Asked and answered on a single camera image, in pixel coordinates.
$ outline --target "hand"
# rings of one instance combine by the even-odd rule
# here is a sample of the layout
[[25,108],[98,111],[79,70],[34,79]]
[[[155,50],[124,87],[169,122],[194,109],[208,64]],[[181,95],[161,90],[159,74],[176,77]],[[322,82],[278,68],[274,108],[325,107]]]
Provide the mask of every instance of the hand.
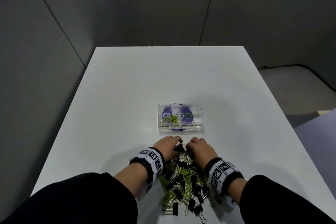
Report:
[[198,139],[197,137],[193,137],[186,147],[193,152],[194,161],[202,170],[205,169],[210,160],[218,158],[215,150],[208,145],[204,138]]
[[182,143],[182,138],[179,136],[168,136],[157,141],[153,147],[161,151],[163,157],[165,158],[164,162],[167,162],[179,154],[177,151],[174,151],[177,142]]

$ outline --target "person's left hand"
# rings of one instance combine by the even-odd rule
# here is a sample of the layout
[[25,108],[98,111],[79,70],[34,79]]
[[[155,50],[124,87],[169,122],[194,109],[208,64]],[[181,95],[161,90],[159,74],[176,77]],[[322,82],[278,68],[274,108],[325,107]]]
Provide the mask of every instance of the person's left hand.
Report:
[[179,136],[168,136],[157,141],[153,147],[161,151],[163,157],[165,158],[164,162],[167,162],[179,154],[177,151],[174,151],[177,142],[182,143],[182,138]]

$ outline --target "person's right hand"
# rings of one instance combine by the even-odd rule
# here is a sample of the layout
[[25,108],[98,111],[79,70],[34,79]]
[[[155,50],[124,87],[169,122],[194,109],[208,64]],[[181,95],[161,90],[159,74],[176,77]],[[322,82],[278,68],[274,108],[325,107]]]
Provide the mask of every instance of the person's right hand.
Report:
[[190,142],[186,144],[186,147],[193,152],[194,161],[202,170],[205,169],[210,160],[218,158],[215,150],[208,145],[204,138],[198,139],[197,137],[193,137]]

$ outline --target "wristband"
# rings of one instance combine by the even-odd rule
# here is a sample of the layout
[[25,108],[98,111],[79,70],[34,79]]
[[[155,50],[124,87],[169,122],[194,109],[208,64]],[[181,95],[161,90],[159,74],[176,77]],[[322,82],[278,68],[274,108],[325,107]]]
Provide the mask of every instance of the wristband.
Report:
[[209,175],[208,182],[221,195],[228,194],[228,188],[233,180],[244,178],[232,163],[225,162],[221,158],[212,159],[205,170]]
[[163,155],[159,150],[153,147],[149,147],[139,152],[135,156],[135,158],[131,159],[129,163],[142,164],[146,168],[148,173],[148,178],[146,182],[150,184],[151,182],[155,182],[158,176],[161,174],[163,168],[163,160]]

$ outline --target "black sleeve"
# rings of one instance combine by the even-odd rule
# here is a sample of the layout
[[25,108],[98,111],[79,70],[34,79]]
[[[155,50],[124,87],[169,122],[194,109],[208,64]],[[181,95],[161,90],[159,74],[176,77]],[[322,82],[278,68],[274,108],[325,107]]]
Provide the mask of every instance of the black sleeve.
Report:
[[336,223],[315,205],[268,179],[252,177],[240,198],[240,212],[250,223]]
[[123,221],[136,223],[132,193],[108,173],[87,173],[46,186],[1,224],[115,223],[125,209],[127,220]]

